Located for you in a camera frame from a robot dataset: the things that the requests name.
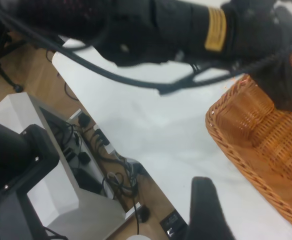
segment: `woven basket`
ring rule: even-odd
[[[209,134],[251,184],[292,224],[292,112],[244,76],[206,114]]]

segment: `black cable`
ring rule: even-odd
[[[125,170],[125,173],[126,173],[126,176],[127,176],[128,180],[129,180],[130,187],[133,188],[131,172],[129,172],[129,174],[128,174],[127,171]],[[132,196],[131,199],[132,199],[132,204],[134,206],[135,217],[136,217],[136,222],[137,222],[137,235],[139,235],[140,234],[140,221],[139,221],[139,218],[138,218],[137,207],[136,207],[136,203],[135,203],[135,196]]]
[[[100,142],[98,139],[95,141],[94,149],[99,154],[99,149],[102,147],[102,142]]]
[[[113,200],[115,199],[118,191],[120,191],[120,195],[124,195],[125,197],[128,197],[128,198],[132,198],[132,196],[135,196],[134,189],[124,185],[124,176],[123,176],[123,174],[121,172],[116,172],[115,175],[120,175],[121,176],[121,182],[118,182],[116,178],[115,179],[111,179],[111,178],[108,178],[108,177],[104,177],[104,179],[102,181],[103,191],[105,192],[104,181],[107,181],[108,183],[114,184],[116,186],[116,190],[114,191]],[[124,190],[132,192],[132,195],[128,195],[127,193],[124,192]]]
[[[82,151],[82,144],[83,144],[83,140],[82,140],[82,138],[80,137],[79,139],[80,139],[80,147],[79,147],[79,152],[78,152],[78,154],[77,154],[77,158],[78,158],[78,155],[79,155],[79,154],[81,153],[81,151]],[[78,166],[77,166],[77,168],[79,169],[80,166],[81,166],[81,161],[80,161],[80,159],[78,158]]]
[[[49,239],[63,239],[63,240],[68,240],[66,236],[60,235],[57,232],[49,229],[48,227],[43,227],[46,231],[50,232],[51,234],[54,234],[54,236],[48,236]]]
[[[66,142],[63,143],[64,146],[66,146],[67,144],[70,143],[70,141],[72,140],[73,138],[73,134],[74,134],[74,126],[72,124],[70,124],[67,128],[71,128],[71,131],[70,131],[70,134],[69,134],[69,137],[67,138]]]
[[[67,125],[68,125],[68,128],[69,127],[71,127],[71,126],[73,126],[73,127],[77,127],[77,128],[79,128],[79,129],[81,129],[81,126],[78,126],[78,125],[76,125],[76,124],[71,124],[71,123],[69,123],[69,122],[65,122]]]
[[[64,91],[65,91],[65,94],[66,94],[70,99],[79,102],[78,98],[73,97],[73,96],[71,96],[71,95],[68,93],[68,91],[67,91],[67,83],[66,83],[66,82],[65,82],[65,84],[64,84]]]
[[[106,194],[106,191],[105,191],[105,188],[104,188],[104,183],[105,183],[105,180],[107,179],[107,176],[104,176],[104,178],[102,179],[101,181],[101,187],[102,187],[102,190],[103,192]]]
[[[104,157],[100,154],[99,150],[100,148],[102,147],[102,144],[100,144],[97,148],[97,155],[99,157],[100,160],[104,161],[104,162],[107,162],[107,163],[111,163],[111,164],[119,164],[119,165],[122,165],[125,169],[129,170],[129,168],[127,167],[127,165],[117,159],[111,159],[111,158],[107,158],[107,157]]]
[[[55,138],[56,138],[56,136],[57,136],[59,133],[62,134],[59,145],[60,145],[60,148],[63,149],[63,148],[64,148],[64,138],[65,138],[65,132],[64,132],[64,130],[62,129],[61,126],[59,126],[57,123],[55,123],[55,122],[53,122],[53,121],[51,121],[51,120],[47,120],[47,123],[53,125],[55,128],[57,128],[57,129],[59,130],[57,133],[55,133],[55,135],[54,135]]]
[[[7,22],[9,22],[11,25],[13,25],[15,28],[19,29],[20,32],[23,34],[28,35],[29,38],[31,39],[36,39],[37,42],[40,42],[42,45],[45,46],[46,49],[54,50],[56,52],[60,52],[61,54],[65,55],[69,59],[75,61],[76,63],[82,65],[83,67],[99,74],[102,75],[103,77],[106,77],[108,79],[111,79],[115,82],[130,85],[130,86],[135,86],[135,87],[140,87],[140,88],[146,88],[146,89],[157,89],[160,94],[168,94],[175,92],[180,89],[189,89],[189,88],[196,88],[196,87],[203,87],[211,84],[215,84],[218,82],[225,81],[227,79],[236,77],[241,74],[251,74],[255,71],[260,70],[261,68],[268,66],[269,64],[273,63],[274,61],[281,59],[283,57],[286,57],[288,54],[292,52],[292,45],[284,48],[283,50],[280,50],[279,52],[265,57],[262,60],[253,62],[251,64],[248,64],[247,66],[244,66],[241,69],[235,70],[229,74],[225,74],[222,76],[214,77],[214,78],[209,78],[205,80],[201,80],[198,82],[194,81],[194,78],[201,74],[204,70],[199,70],[197,72],[191,73],[182,79],[175,81],[173,83],[156,83],[156,82],[146,82],[146,81],[140,81],[140,80],[135,80],[132,78],[128,77],[123,77],[117,74],[114,74],[112,72],[109,72],[95,64],[92,64],[91,62],[77,56],[74,54],[70,49],[67,49],[65,47],[62,47],[52,40],[46,38],[45,36],[40,35],[30,27],[28,27],[26,24],[23,22],[19,21],[18,19],[10,16],[6,12],[0,9],[0,18],[4,18]],[[214,64],[210,65],[208,68],[212,67],[217,67]]]
[[[84,44],[83,46],[74,46],[74,47],[62,46],[62,47],[65,50],[76,52],[76,51],[88,49],[88,48],[93,47],[93,46],[97,46],[107,36],[107,33],[110,29],[110,25],[111,25],[111,17],[110,17],[110,14],[108,14],[107,18],[106,18],[105,27],[93,39],[91,39],[89,41],[83,41],[83,44]]]
[[[52,60],[50,60],[50,59],[48,58],[48,52],[50,52],[50,51],[47,49],[47,50],[46,50],[46,59],[47,59],[48,62],[52,63]]]
[[[92,135],[91,135],[91,137],[90,137],[90,139],[89,139],[89,143],[92,143],[92,140],[93,140],[93,138],[94,137],[96,137],[98,134],[96,134],[96,132],[94,132]],[[95,146],[94,146],[94,151],[96,151],[97,152],[97,143],[99,142],[99,140],[98,139],[96,139],[96,141],[95,141]]]

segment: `basket rim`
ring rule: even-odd
[[[226,157],[236,166],[240,173],[264,196],[276,210],[292,224],[292,208],[242,159],[235,148],[225,141],[225,137],[215,124],[216,115],[222,111],[229,101],[245,88],[255,82],[247,75],[238,80],[233,86],[215,102],[205,115],[205,125],[209,135],[220,147]]]

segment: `white table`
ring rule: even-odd
[[[74,40],[66,43],[76,45]],[[117,68],[93,48],[77,54],[113,73],[144,81],[172,82],[191,72],[188,65],[173,62]],[[186,222],[192,178],[205,176],[214,182],[237,240],[292,239],[292,225],[240,174],[205,127],[207,110],[233,84],[231,80],[159,96],[156,90],[106,79],[60,53],[52,63],[113,147],[143,164]],[[220,72],[212,70],[205,76]]]

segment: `black chair leg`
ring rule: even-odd
[[[4,72],[4,70],[1,67],[0,64],[0,75],[1,77],[9,84],[13,87],[13,89],[15,90],[16,93],[21,93],[24,89],[21,85],[18,85],[16,83],[14,83],[9,76],[7,76],[7,74]]]

